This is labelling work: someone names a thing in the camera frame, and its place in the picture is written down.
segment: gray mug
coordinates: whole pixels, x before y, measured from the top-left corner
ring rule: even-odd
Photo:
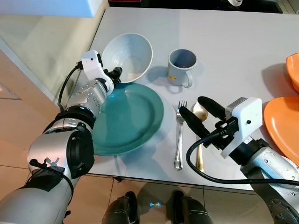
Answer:
[[[186,49],[177,49],[168,56],[168,81],[177,86],[189,88],[193,84],[191,70],[196,65],[196,55]]]

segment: wall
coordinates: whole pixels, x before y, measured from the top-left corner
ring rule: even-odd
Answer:
[[[0,37],[56,97],[61,85],[91,45],[108,1],[93,18],[0,15]],[[78,72],[67,85],[67,93]]]

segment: gold spoon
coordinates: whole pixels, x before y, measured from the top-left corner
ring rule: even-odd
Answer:
[[[207,118],[207,111],[206,109],[200,105],[198,102],[193,106],[192,112],[195,114],[196,117],[198,117],[201,122],[204,122]],[[204,164],[203,164],[203,158],[202,158],[202,144],[198,146],[197,148],[197,157],[196,157],[196,168],[199,169],[201,172],[204,171]]]

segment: teal plate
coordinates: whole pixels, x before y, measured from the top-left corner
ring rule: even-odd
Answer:
[[[164,115],[161,98],[144,85],[119,84],[101,107],[93,127],[97,155],[136,150],[159,129]]]

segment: fork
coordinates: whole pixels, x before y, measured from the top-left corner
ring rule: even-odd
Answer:
[[[183,168],[183,151],[182,151],[182,135],[183,135],[183,122],[185,121],[182,115],[179,113],[181,106],[187,107],[187,101],[179,101],[177,108],[177,120],[179,122],[179,135],[178,135],[178,147],[176,159],[174,161],[174,168],[176,170],[181,170]]]

